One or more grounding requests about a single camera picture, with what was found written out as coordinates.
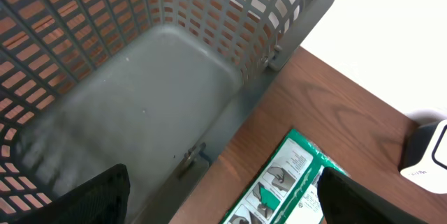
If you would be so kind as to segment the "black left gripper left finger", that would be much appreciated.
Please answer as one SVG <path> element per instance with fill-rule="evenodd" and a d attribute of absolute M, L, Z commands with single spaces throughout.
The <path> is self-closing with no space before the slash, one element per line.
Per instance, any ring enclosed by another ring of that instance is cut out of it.
<path fill-rule="evenodd" d="M 116 164 L 14 224 L 123 224 L 130 189 L 126 166 Z"/>

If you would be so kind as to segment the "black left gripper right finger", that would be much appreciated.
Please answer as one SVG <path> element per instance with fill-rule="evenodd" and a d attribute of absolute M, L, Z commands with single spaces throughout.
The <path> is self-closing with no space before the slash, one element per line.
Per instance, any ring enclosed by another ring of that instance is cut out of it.
<path fill-rule="evenodd" d="M 423 224 L 333 167 L 325 167 L 317 187 L 327 224 Z"/>

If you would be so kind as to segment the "green white 3M package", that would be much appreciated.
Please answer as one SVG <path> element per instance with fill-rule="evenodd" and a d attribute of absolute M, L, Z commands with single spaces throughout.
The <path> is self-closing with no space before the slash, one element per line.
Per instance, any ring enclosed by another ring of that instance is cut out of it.
<path fill-rule="evenodd" d="M 320 224 L 323 212 L 317 187 L 325 167 L 344 172 L 311 140 L 292 129 L 221 222 Z"/>

